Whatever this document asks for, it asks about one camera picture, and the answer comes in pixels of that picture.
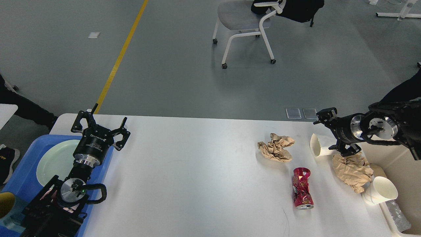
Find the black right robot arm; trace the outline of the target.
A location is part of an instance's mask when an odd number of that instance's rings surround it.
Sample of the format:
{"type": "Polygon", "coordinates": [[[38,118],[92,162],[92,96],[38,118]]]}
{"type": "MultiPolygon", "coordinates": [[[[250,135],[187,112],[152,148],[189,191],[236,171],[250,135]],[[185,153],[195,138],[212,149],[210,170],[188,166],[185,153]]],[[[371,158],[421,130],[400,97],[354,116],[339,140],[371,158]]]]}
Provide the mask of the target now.
{"type": "Polygon", "coordinates": [[[329,147],[341,156],[355,155],[361,151],[359,143],[372,145],[403,145],[415,160],[420,160],[420,101],[376,102],[365,114],[356,113],[338,117],[335,107],[316,113],[316,124],[328,128],[336,143],[329,147]]]}

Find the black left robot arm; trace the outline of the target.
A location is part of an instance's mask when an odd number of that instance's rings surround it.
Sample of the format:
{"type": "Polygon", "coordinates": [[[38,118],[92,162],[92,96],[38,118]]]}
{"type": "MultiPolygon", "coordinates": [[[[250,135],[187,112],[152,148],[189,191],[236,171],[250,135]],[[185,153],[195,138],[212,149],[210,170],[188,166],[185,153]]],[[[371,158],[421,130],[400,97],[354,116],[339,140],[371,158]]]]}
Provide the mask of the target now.
{"type": "Polygon", "coordinates": [[[123,149],[130,132],[125,128],[127,117],[114,130],[97,124],[93,117],[97,106],[78,112],[71,132],[81,133],[82,138],[73,153],[73,167],[64,180],[53,176],[23,209],[22,237],[73,237],[87,216],[84,206],[106,200],[106,186],[88,181],[110,147],[123,149]]]}

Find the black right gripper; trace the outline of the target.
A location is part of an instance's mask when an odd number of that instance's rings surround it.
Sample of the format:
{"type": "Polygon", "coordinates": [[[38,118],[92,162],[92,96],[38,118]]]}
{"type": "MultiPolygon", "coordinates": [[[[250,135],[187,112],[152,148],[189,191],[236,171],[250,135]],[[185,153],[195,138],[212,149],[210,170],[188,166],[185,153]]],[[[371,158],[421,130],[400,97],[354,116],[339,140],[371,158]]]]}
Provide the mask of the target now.
{"type": "Polygon", "coordinates": [[[337,108],[331,107],[322,109],[316,113],[316,124],[323,124],[331,127],[331,131],[337,138],[335,145],[330,150],[337,150],[342,157],[355,155],[362,151],[357,143],[363,142],[362,129],[360,127],[363,114],[352,114],[347,117],[337,117],[337,108]]]}

